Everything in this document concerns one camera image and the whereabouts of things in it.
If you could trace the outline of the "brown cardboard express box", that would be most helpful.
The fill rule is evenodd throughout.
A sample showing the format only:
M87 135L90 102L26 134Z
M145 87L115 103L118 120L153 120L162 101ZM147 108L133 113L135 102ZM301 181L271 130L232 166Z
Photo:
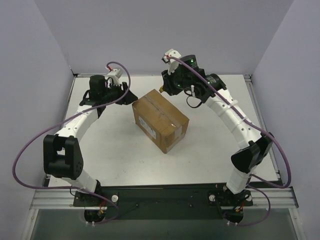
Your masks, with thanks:
M135 124L167 154L185 137L189 118L153 89L132 104Z

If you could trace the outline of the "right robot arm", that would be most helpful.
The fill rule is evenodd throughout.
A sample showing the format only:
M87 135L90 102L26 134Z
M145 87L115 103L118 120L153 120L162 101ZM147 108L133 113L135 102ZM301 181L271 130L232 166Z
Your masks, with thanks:
M235 138L239 150L231 156L233 171L226 188L233 195L243 192L257 165L268 154L272 140L250 126L244 114L223 80L215 73L206 74L198 66L195 55L173 56L169 53L162 58L168 69L162 71L163 86L161 92L176 96L184 92L188 97L199 99L222 120Z

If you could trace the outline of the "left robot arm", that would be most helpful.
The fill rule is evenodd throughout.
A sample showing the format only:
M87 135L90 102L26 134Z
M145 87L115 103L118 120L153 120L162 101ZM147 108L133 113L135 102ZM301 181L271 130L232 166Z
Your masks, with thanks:
M103 194L100 182L84 170L80 141L107 106L127 106L138 99L130 87L130 81L120 82L117 75L92 75L76 113L58 132L43 139L44 172L84 193L84 199L92 206L101 203Z

